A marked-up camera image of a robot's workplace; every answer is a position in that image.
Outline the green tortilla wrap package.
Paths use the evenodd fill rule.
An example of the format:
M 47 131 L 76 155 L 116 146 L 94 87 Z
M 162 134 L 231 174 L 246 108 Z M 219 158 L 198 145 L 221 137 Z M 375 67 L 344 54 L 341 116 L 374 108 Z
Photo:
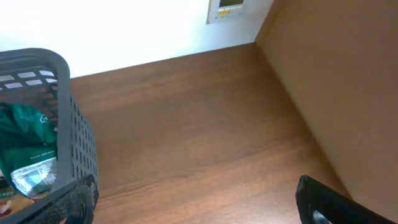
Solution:
M 1 171 L 27 198 L 42 198 L 57 177 L 57 132 L 39 110 L 1 103 Z

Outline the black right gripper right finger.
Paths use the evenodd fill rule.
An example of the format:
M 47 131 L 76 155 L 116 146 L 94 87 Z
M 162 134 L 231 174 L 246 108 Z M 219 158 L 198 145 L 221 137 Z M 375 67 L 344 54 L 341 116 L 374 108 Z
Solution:
M 300 221 L 304 224 L 396 224 L 308 175 L 299 178 L 295 198 Z

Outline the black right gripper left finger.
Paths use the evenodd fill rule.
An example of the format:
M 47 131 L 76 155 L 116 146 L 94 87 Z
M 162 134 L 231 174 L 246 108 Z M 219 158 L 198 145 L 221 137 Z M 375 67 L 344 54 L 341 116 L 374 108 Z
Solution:
M 95 177 L 86 175 L 1 219 L 1 224 L 92 224 L 98 199 Z

